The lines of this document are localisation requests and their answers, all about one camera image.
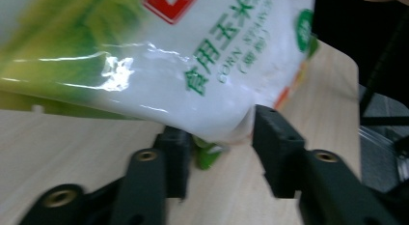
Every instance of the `screw hole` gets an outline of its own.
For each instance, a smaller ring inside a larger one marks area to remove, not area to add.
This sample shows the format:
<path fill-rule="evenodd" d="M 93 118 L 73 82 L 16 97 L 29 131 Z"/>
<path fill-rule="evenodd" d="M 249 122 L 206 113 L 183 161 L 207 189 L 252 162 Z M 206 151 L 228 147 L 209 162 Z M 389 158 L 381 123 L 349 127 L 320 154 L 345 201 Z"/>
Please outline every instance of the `screw hole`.
<path fill-rule="evenodd" d="M 327 153 L 317 153 L 315 154 L 315 157 L 325 162 L 337 162 L 338 161 L 338 159 L 334 155 L 327 154 Z"/>
<path fill-rule="evenodd" d="M 150 161 L 150 160 L 156 159 L 157 154 L 154 152 L 148 151 L 148 152 L 142 152 L 138 154 L 136 157 L 140 161 Z"/>
<path fill-rule="evenodd" d="M 77 193 L 73 190 L 60 190 L 53 192 L 44 199 L 44 206 L 47 208 L 58 208 L 70 203 L 75 199 Z"/>

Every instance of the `red logo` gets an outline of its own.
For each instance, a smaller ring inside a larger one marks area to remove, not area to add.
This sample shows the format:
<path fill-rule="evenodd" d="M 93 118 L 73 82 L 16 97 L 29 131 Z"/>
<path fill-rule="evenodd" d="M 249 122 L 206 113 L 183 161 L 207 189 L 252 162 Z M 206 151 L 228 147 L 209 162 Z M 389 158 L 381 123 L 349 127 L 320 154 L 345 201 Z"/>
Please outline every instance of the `red logo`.
<path fill-rule="evenodd" d="M 144 6 L 170 24 L 176 24 L 195 0 L 144 0 Z"/>

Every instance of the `bag label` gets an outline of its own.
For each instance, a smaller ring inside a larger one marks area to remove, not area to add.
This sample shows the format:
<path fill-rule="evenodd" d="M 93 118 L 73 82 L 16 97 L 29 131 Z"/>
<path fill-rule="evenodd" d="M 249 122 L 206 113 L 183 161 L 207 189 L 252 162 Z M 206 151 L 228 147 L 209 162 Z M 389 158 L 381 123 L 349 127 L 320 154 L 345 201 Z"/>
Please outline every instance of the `bag label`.
<path fill-rule="evenodd" d="M 234 70 L 247 74 L 267 47 L 272 7 L 272 0 L 232 0 L 193 53 L 197 66 L 185 73 L 186 89 L 204 97 L 212 72 L 222 84 Z M 217 62 L 221 67 L 215 68 Z"/>
<path fill-rule="evenodd" d="M 297 20 L 297 43 L 301 52 L 305 52 L 310 44 L 311 30 L 313 24 L 313 11 L 304 10 Z"/>
<path fill-rule="evenodd" d="M 146 8 L 170 24 L 176 24 L 195 0 L 144 0 Z"/>

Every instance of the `green circular logo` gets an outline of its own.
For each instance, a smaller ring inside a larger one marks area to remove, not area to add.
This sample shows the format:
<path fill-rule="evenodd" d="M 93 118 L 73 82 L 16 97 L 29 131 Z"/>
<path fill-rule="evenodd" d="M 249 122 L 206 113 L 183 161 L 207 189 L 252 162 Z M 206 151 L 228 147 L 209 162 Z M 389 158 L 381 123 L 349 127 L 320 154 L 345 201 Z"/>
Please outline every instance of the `green circular logo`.
<path fill-rule="evenodd" d="M 297 20 L 297 42 L 301 52 L 305 52 L 310 43 L 313 11 L 303 10 Z"/>

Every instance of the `table surface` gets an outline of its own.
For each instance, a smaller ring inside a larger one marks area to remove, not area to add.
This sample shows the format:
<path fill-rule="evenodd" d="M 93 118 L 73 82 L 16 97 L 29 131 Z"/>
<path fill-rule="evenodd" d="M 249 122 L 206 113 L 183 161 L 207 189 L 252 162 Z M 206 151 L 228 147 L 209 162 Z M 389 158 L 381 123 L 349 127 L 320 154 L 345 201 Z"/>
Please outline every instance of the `table surface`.
<path fill-rule="evenodd" d="M 325 43 L 282 114 L 307 149 L 335 152 L 360 175 L 358 73 Z M 149 148 L 163 126 L 0 111 L 0 224 L 17 224 L 45 190 L 77 183 L 94 191 L 121 177 L 130 155 Z M 207 171 L 192 164 L 188 198 L 167 200 L 170 225 L 302 224 L 297 200 L 275 199 L 249 145 L 223 153 Z"/>

